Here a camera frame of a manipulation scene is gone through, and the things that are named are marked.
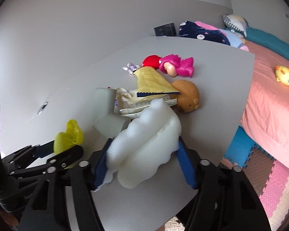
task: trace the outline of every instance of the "black box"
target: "black box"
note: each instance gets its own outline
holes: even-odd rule
[[[176,28],[173,23],[154,28],[156,36],[176,36]]]

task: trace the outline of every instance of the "metal screw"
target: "metal screw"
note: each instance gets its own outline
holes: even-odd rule
[[[241,172],[242,171],[242,168],[240,166],[233,166],[232,168],[234,171],[236,172]]]
[[[48,104],[48,102],[45,102],[45,103],[40,107],[40,109],[39,109],[38,112],[37,112],[38,115],[43,112],[43,110],[46,108],[47,104]]]
[[[210,162],[208,160],[201,160],[200,164],[203,165],[203,166],[209,166]]]
[[[79,162],[78,165],[79,165],[80,167],[86,167],[86,166],[89,165],[89,162],[88,162],[88,161],[81,161],[81,162]]]
[[[47,172],[48,173],[53,173],[53,172],[55,172],[56,171],[56,168],[55,167],[49,167],[48,169],[47,169]]]

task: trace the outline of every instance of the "pink bed sheet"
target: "pink bed sheet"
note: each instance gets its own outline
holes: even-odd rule
[[[254,73],[241,125],[265,151],[289,168],[289,86],[275,79],[275,67],[289,61],[246,41],[255,54]]]

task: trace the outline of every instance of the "light blue cloth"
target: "light blue cloth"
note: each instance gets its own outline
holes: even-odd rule
[[[289,44],[280,40],[272,34],[266,33],[256,28],[249,27],[247,28],[246,40],[264,46],[289,61]]]
[[[232,33],[231,31],[224,30],[224,29],[219,29],[219,31],[221,31],[227,35],[227,38],[230,42],[230,46],[235,47],[235,48],[239,48],[243,45],[242,40],[238,36],[236,36],[234,33]]]

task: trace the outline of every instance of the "blue gripper pad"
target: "blue gripper pad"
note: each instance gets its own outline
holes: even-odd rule
[[[54,141],[51,141],[49,143],[46,143],[42,146],[39,146],[36,149],[35,156],[38,158],[44,158],[46,156],[49,156],[54,152]]]
[[[179,149],[176,152],[176,158],[180,163],[181,170],[184,174],[187,184],[189,184],[193,189],[195,189],[197,187],[195,168],[193,167],[193,164],[189,159],[189,156],[187,154],[187,148],[185,147],[182,138],[179,138]]]
[[[106,155],[107,155],[107,150],[110,147],[111,143],[112,143],[112,140],[109,139],[107,143],[105,144],[104,148],[101,150],[102,155],[99,159],[97,166],[95,167],[95,181],[94,181],[95,188],[98,188],[100,185],[102,185],[104,178],[106,176],[106,173],[108,171],[108,167],[106,166]]]

